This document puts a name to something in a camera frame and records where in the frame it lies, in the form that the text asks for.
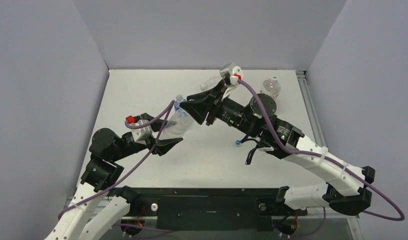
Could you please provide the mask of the clear bottle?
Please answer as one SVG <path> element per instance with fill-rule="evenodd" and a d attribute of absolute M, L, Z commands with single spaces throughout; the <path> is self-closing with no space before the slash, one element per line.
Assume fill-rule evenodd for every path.
<path fill-rule="evenodd" d="M 182 138 L 194 122 L 195 120 L 183 108 L 180 108 L 171 116 L 159 139 Z"/>
<path fill-rule="evenodd" d="M 221 76 L 214 76 L 199 85 L 201 91 L 208 91 L 214 88 L 222 80 Z"/>

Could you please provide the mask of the blue label bottle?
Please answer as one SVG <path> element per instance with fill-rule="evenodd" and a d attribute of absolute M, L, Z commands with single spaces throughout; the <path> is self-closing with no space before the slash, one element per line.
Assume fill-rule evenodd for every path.
<path fill-rule="evenodd" d="M 185 102 L 185 101 L 186 101 L 186 99 L 181 94 L 178 94 L 176 96 L 175 102 L 173 104 L 173 107 L 174 107 L 176 112 L 181 108 L 180 103 Z"/>

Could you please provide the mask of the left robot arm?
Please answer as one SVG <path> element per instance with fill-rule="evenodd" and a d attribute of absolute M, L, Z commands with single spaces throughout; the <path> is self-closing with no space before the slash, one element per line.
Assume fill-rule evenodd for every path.
<path fill-rule="evenodd" d="M 109 128 L 101 128 L 92 136 L 90 161 L 69 206 L 58 217 L 58 223 L 46 237 L 48 240 L 98 240 L 124 215 L 135 215 L 141 209 L 141 194 L 129 186 L 118 188 L 124 167 L 117 161 L 148 150 L 146 156 L 163 156 L 183 138 L 160 140 L 168 123 L 160 116 L 143 113 L 128 116 L 130 131 L 118 136 Z"/>

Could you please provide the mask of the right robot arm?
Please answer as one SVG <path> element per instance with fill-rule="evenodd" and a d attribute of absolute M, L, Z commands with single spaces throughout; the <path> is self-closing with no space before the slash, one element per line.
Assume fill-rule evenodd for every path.
<path fill-rule="evenodd" d="M 228 88 L 219 83 L 214 88 L 190 95 L 180 104 L 198 124 L 212 125 L 220 120 L 253 141 L 245 163 L 251 164 L 255 152 L 261 151 L 313 173 L 321 184 L 305 187 L 283 186 L 274 199 L 275 209 L 286 214 L 291 209 L 329 207 L 347 216 L 356 216 L 371 206 L 368 184 L 375 178 L 370 166 L 349 165 L 314 143 L 300 129 L 276 115 L 277 105 L 264 93 L 253 96 L 247 105 L 225 97 Z"/>

